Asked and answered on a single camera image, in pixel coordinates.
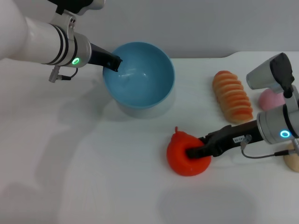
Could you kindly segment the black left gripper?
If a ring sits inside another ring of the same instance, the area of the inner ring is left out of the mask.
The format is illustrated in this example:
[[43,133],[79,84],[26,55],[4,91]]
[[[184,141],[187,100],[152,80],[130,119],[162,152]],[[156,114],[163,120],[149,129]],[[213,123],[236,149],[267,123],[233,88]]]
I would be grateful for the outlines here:
[[118,72],[118,68],[123,61],[119,56],[112,55],[110,52],[92,43],[91,50],[90,64],[99,65],[114,72]]

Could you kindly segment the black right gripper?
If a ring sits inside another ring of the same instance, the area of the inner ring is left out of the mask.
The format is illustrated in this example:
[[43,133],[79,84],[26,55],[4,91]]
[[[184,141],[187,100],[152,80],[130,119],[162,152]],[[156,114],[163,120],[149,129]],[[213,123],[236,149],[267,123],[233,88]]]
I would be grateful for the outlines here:
[[204,145],[187,149],[186,155],[189,159],[218,157],[232,148],[240,147],[246,135],[252,137],[250,143],[263,141],[257,121],[254,120],[237,126],[228,125],[205,137],[198,138]]

